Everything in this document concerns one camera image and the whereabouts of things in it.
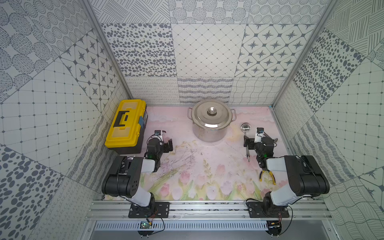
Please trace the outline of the stainless steel pot lid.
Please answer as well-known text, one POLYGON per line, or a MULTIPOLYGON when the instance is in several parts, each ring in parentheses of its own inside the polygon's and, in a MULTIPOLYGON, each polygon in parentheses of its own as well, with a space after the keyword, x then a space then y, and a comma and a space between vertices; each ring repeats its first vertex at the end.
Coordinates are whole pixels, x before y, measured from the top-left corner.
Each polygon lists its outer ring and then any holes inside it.
POLYGON ((191 120, 205 130, 225 129, 233 121, 234 114, 223 102, 202 100, 191 110, 191 120))

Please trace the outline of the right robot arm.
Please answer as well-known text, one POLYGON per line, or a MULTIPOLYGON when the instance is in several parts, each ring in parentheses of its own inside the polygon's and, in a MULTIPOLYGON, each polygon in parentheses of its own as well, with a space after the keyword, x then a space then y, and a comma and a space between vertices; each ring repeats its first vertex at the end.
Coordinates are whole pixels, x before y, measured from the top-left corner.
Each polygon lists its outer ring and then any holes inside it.
POLYGON ((265 194, 262 205, 264 213, 281 213, 301 198, 317 197, 329 192, 330 183, 313 156, 274 157, 275 145, 275 141, 266 135, 244 137, 244 147, 256 152, 262 173, 269 173, 274 183, 275 172, 285 172, 288 177, 286 185, 265 194))

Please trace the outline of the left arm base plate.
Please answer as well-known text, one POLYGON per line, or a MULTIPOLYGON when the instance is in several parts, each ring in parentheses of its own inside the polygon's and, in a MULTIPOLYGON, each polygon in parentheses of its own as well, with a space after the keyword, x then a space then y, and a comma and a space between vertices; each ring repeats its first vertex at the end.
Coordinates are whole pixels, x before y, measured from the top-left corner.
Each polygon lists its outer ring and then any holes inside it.
POLYGON ((139 219, 139 218, 168 218, 170 210, 170 202, 154 202, 151 203, 148 207, 140 207, 139 205, 131 205, 129 218, 130 219, 139 219))

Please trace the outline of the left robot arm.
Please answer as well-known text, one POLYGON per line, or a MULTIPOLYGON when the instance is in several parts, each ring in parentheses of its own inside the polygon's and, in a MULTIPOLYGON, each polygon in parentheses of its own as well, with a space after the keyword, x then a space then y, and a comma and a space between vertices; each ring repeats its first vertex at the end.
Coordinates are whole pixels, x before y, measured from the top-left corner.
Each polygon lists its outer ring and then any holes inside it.
POLYGON ((121 197, 136 207, 152 211, 155 197, 140 186, 140 177, 142 173, 157 172, 162 155, 171 151, 172 139, 165 143, 156 137, 149 139, 144 157, 117 156, 103 180, 102 193, 121 197))

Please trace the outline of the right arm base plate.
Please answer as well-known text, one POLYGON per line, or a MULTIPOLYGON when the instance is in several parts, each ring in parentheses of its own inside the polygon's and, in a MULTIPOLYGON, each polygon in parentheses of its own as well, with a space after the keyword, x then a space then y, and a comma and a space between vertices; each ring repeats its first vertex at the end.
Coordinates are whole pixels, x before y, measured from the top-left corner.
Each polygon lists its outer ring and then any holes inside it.
POLYGON ((275 206, 270 204, 264 204, 258 201, 247 201, 246 206, 248 208, 250 218, 289 218, 290 214, 285 206, 275 206))

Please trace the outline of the steel ladle spoon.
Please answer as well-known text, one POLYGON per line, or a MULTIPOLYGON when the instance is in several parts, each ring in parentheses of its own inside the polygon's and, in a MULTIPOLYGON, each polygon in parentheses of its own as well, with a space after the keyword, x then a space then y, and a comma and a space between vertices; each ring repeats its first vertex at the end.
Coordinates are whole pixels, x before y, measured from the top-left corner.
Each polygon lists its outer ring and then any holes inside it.
MULTIPOLYGON (((246 140, 247 133, 251 130, 251 125, 249 123, 243 123, 241 125, 241 130, 244 133, 244 139, 246 140)), ((247 160, 249 162, 250 161, 250 152, 249 152, 249 149, 248 149, 248 145, 245 144, 244 147, 246 148, 246 157, 247 157, 247 160)))

